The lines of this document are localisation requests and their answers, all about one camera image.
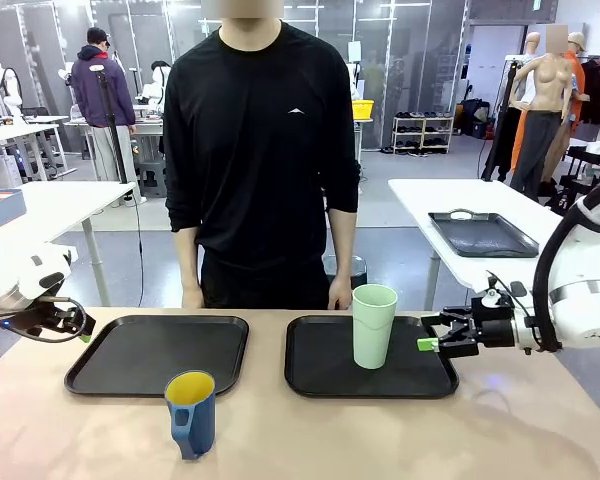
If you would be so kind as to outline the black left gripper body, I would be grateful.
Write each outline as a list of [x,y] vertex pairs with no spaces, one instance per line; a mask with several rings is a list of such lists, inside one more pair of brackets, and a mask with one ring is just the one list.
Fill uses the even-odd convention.
[[41,336],[60,320],[73,321],[74,302],[69,298],[42,298],[24,310],[0,313],[0,328],[20,336]]

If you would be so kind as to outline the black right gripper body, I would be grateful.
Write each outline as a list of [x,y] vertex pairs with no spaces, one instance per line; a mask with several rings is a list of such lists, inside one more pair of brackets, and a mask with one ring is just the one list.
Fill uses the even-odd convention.
[[507,295],[486,295],[471,300],[471,316],[477,341],[486,348],[514,346],[514,307]]

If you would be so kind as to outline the person's left hand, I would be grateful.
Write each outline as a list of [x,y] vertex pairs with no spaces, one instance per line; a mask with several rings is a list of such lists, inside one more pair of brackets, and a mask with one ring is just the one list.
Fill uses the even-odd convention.
[[351,279],[336,275],[331,281],[328,295],[329,310],[348,310],[352,303]]

